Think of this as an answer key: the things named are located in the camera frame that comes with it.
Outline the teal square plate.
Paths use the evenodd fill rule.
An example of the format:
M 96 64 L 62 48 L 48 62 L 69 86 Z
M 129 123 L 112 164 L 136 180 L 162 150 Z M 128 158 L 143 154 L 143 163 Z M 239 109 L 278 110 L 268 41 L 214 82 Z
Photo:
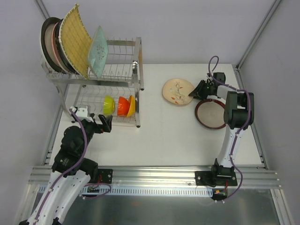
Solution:
M 97 78 L 100 78 L 103 74 L 108 52 L 108 44 L 105 33 L 102 27 L 98 26 L 93 36 L 87 56 L 87 63 L 90 71 Z

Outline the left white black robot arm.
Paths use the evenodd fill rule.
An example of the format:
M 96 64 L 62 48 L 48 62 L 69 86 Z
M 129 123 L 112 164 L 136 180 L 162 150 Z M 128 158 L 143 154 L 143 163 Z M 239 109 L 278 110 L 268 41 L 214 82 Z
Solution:
M 65 129 L 47 187 L 31 216 L 22 225 L 61 225 L 80 191 L 85 186 L 99 184 L 98 164 L 85 158 L 88 144 L 94 134 L 109 133 L 113 117 L 99 115 L 97 124 L 94 114 L 78 117 L 71 113 L 78 126 Z

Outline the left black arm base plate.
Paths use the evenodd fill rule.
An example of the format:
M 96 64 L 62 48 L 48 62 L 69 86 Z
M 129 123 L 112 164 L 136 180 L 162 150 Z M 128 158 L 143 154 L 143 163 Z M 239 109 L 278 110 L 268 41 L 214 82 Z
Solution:
M 94 178 L 94 181 L 96 183 L 111 184 L 112 180 L 113 180 L 113 169 L 99 168 Z

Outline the cream plate with metallic rim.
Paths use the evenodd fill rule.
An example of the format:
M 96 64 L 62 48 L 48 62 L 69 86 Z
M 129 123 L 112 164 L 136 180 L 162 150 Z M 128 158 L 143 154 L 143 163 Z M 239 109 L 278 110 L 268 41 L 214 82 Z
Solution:
M 65 71 L 59 66 L 53 50 L 53 29 L 59 21 L 60 19 L 57 17 L 49 17 L 44 21 L 40 32 L 40 45 L 43 60 L 50 69 L 54 72 L 65 74 Z

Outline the cream plate dark patterned rim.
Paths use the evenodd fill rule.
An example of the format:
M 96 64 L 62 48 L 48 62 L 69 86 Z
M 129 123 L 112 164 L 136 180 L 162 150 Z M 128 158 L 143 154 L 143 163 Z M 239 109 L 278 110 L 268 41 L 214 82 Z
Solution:
M 63 65 L 67 68 L 67 71 L 71 74 L 77 74 L 77 72 L 74 70 L 74 68 L 71 66 L 71 64 L 68 62 L 67 58 L 65 57 L 62 47 L 59 42 L 59 30 L 60 30 L 60 25 L 62 23 L 63 19 L 61 19 L 58 24 L 56 25 L 54 29 L 54 37 L 55 37 L 55 43 L 56 47 L 58 50 L 58 54 L 62 60 Z

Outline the beige oval floral plate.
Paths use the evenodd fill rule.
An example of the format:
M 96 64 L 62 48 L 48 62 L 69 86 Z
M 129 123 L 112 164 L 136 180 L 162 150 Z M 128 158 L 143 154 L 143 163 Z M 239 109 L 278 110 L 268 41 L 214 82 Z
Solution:
M 187 105 L 192 100 L 193 97 L 189 94 L 195 89 L 192 83 L 185 79 L 171 79 L 168 80 L 163 88 L 162 94 L 165 100 L 171 102 L 175 105 Z

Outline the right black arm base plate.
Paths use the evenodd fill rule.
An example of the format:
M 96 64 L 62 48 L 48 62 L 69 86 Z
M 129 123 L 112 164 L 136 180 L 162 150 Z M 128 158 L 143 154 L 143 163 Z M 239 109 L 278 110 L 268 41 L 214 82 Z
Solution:
M 212 188 L 216 186 L 235 187 L 238 185 L 235 172 L 229 176 L 216 176 L 211 171 L 196 171 L 195 182 L 197 186 L 209 186 Z

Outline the yellow woven bamboo mat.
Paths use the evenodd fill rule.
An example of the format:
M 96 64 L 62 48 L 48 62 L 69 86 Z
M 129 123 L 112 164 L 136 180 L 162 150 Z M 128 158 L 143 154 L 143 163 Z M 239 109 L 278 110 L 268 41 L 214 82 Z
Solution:
M 79 4 L 63 18 L 59 29 L 59 43 L 68 63 L 83 78 L 88 79 L 87 56 L 92 39 L 79 13 Z

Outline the pink and cream floral plate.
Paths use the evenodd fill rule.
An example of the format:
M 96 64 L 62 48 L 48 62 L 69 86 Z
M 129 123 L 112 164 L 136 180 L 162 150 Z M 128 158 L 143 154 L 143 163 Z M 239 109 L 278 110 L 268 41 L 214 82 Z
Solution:
M 52 50 L 54 52 L 55 61 L 56 61 L 57 65 L 67 74 L 68 73 L 68 69 L 64 65 L 63 61 L 61 60 L 61 58 L 59 56 L 58 49 L 56 47 L 56 42 L 55 42 L 55 28 L 56 28 L 57 24 L 58 23 L 56 23 L 54 25 L 53 30 L 52 30 Z

